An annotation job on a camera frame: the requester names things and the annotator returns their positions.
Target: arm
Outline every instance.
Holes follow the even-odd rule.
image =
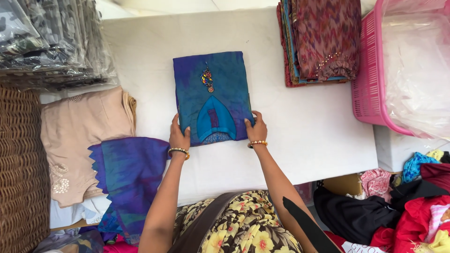
[[[178,125],[178,114],[172,120],[169,142],[171,148],[188,150],[190,146],[190,127],[186,128],[183,136]],[[139,253],[166,253],[172,247],[178,188],[185,157],[183,152],[175,151],[172,154],[169,168],[147,213]]]
[[[262,120],[261,113],[253,111],[256,114],[256,124],[252,127],[251,123],[246,120],[247,135],[250,141],[266,140],[267,128]],[[284,175],[278,167],[275,160],[270,155],[265,145],[253,146],[258,158],[261,162],[262,172],[264,173],[265,182],[269,189],[270,197],[275,206],[279,218],[286,230],[288,230],[302,246],[305,253],[315,253],[316,249],[308,240],[305,232],[299,226],[294,217],[283,206],[283,197],[290,199],[303,211],[305,211],[312,220],[314,220],[310,211],[306,207],[300,195],[295,190],[289,179]]]

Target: white paper sign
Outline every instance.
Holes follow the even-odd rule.
[[[342,244],[344,253],[387,253],[381,250],[379,247],[371,247],[362,244],[353,244],[351,242],[345,242]]]

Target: wicker basket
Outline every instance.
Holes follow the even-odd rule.
[[[39,96],[0,87],[0,252],[27,253],[50,234],[50,178]]]

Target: gold bangle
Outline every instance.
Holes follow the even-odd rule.
[[[189,152],[187,150],[185,150],[185,149],[182,149],[182,148],[171,148],[171,149],[169,149],[168,153],[169,153],[170,157],[172,157],[172,155],[170,154],[172,151],[180,151],[180,152],[185,153],[186,154],[186,158],[184,159],[185,161],[187,159],[189,159],[189,157],[190,157]]]
[[[255,144],[264,144],[267,146],[267,141],[265,141],[265,140],[251,141],[249,144],[247,144],[247,147],[250,149],[253,149],[253,145],[255,145]]]

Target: woman's hand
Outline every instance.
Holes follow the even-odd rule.
[[[247,136],[250,141],[266,140],[267,138],[267,126],[262,120],[262,114],[257,111],[252,111],[256,115],[255,126],[252,127],[252,123],[245,119],[245,126],[247,127]]]
[[[171,148],[182,148],[186,151],[189,150],[189,147],[191,146],[191,127],[188,126],[186,128],[184,135],[181,133],[180,126],[178,125],[178,113],[172,120],[169,143]]]

